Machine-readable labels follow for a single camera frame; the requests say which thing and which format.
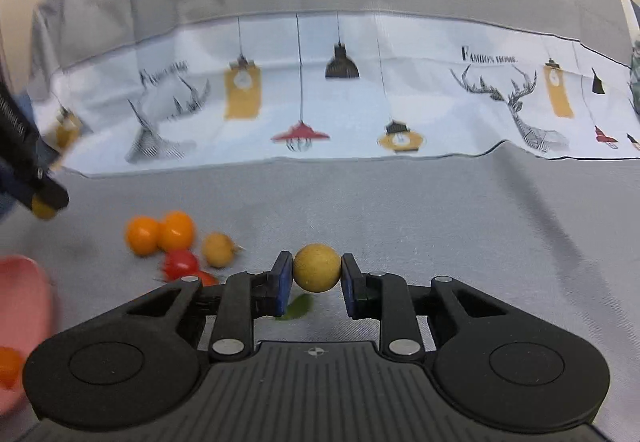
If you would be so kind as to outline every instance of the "orange cherry tomato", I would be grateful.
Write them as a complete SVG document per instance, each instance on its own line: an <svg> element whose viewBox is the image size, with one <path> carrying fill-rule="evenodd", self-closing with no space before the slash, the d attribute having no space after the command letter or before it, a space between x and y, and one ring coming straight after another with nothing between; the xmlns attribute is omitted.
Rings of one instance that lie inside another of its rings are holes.
<svg viewBox="0 0 640 442"><path fill-rule="evenodd" d="M0 346L0 388L12 389L20 380L24 360L18 350Z"/></svg>
<svg viewBox="0 0 640 442"><path fill-rule="evenodd" d="M158 249L158 221L148 216L135 216L127 224L125 240L138 256L148 256Z"/></svg>
<svg viewBox="0 0 640 442"><path fill-rule="evenodd" d="M216 278L214 278L211 274L207 272L200 271L200 272L196 272L195 275L200 278L200 280L202 281L203 287L210 287L212 285L217 285L219 283Z"/></svg>
<svg viewBox="0 0 640 442"><path fill-rule="evenodd" d="M160 223L158 247L164 252L185 250L191 247L196 228L191 217L182 211L168 213Z"/></svg>

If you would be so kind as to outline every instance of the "pink bowl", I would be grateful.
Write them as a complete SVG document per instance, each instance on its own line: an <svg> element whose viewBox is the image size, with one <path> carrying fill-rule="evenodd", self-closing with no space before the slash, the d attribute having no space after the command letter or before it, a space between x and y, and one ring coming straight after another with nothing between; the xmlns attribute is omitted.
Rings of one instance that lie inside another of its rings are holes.
<svg viewBox="0 0 640 442"><path fill-rule="evenodd" d="M49 279L32 259L0 259L0 346L15 348L24 360L51 335L52 292ZM11 390L0 388L0 415L24 397L22 381Z"/></svg>

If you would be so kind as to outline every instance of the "red pendant lamp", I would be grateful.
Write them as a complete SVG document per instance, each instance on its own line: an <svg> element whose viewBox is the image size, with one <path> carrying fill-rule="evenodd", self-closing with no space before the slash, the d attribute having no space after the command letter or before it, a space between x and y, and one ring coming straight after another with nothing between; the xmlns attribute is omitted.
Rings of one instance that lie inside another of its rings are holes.
<svg viewBox="0 0 640 442"><path fill-rule="evenodd" d="M326 133L315 131L311 126L306 125L302 118L304 93L302 86L302 52L300 51L300 22L298 21L298 14L296 14L296 28L298 31L298 60L300 65L300 121L298 121L296 125L291 126L288 131L273 136L271 140L274 142L285 142L287 148L291 151L306 151L311 147L312 141L329 140L330 136Z"/></svg>
<svg viewBox="0 0 640 442"><path fill-rule="evenodd" d="M596 128L596 140L598 142L604 142L611 149L618 149L618 146L616 146L616 143L618 141L616 139L614 139L613 137L605 135L603 133L603 131L598 126L596 126L595 128Z"/></svg>

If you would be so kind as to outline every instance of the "black gripper base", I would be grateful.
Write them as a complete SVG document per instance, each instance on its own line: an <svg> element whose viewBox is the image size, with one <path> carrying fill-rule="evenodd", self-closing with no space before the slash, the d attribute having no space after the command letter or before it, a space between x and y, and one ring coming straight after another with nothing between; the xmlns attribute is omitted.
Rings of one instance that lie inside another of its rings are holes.
<svg viewBox="0 0 640 442"><path fill-rule="evenodd" d="M417 364L372 343L263 342L214 364L191 397L126 430L82 432L43 420L22 442L602 442L589 425L554 434L487 427L453 409Z"/></svg>

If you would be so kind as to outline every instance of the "yellow tip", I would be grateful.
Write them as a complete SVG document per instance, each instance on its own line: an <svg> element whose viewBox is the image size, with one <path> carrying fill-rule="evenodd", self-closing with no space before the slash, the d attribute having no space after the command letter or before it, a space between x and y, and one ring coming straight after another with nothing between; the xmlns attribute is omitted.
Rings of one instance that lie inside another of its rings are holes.
<svg viewBox="0 0 640 442"><path fill-rule="evenodd" d="M31 212L33 216L39 219L51 219L56 215L56 210L49 207L37 195L31 199Z"/></svg>

